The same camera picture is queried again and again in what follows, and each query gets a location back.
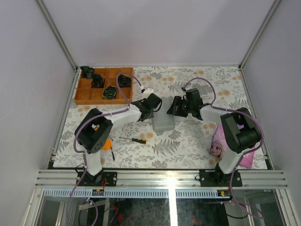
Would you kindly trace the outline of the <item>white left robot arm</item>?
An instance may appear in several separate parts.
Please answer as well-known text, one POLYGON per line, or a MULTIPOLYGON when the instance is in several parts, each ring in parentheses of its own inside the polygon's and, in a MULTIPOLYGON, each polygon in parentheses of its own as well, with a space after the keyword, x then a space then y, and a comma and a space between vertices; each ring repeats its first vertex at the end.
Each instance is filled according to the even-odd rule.
POLYGON ((127 123, 150 119, 161 103, 162 99, 151 93, 147 98, 134 101, 127 108, 115 112, 102 113, 97 108, 88 112, 74 132, 73 148, 75 152, 83 154, 84 167, 88 172, 87 181, 91 185, 102 183, 101 149, 111 130, 127 123))

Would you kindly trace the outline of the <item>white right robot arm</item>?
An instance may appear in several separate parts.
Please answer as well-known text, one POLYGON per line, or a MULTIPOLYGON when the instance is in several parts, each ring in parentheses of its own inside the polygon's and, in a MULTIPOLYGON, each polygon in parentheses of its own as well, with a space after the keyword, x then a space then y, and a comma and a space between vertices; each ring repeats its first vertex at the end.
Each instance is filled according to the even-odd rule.
POLYGON ((218 163, 220 171, 214 174, 215 182, 220 186, 231 181, 230 173, 236 170, 246 154, 258 150, 263 144, 260 124, 247 108, 232 110, 205 104, 197 89, 186 90, 183 97, 175 96, 167 114, 179 117, 191 114, 198 120, 214 122, 222 127, 228 150, 218 163))

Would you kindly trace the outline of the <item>grey plastic tool case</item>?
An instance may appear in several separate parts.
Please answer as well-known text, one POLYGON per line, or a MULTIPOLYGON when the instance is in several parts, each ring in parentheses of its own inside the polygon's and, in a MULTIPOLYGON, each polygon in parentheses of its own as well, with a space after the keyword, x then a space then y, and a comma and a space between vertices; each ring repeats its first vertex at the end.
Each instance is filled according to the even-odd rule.
POLYGON ((174 116, 167 114, 171 105, 172 100, 163 97, 160 109, 153 113, 152 128, 155 132, 171 131, 175 129, 174 116))

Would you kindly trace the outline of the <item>small black yellow screwdriver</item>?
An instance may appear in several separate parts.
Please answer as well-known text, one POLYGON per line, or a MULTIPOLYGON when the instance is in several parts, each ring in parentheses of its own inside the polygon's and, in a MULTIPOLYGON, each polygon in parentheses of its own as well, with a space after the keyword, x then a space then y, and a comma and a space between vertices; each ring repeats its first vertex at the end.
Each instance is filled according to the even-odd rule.
POLYGON ((120 139, 126 139, 126 140, 130 140, 132 142, 136 142, 139 144, 146 144, 147 141, 143 138, 127 138, 127 137, 119 137, 120 139))

